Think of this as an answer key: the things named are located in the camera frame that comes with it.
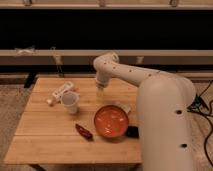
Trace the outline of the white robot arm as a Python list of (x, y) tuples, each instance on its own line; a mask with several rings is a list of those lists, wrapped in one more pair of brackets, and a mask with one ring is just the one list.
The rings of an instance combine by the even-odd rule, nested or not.
[(187, 108), (196, 96), (194, 84), (169, 72), (121, 64), (115, 53), (94, 59), (96, 85), (111, 78), (138, 88), (136, 111), (143, 171), (196, 171)]

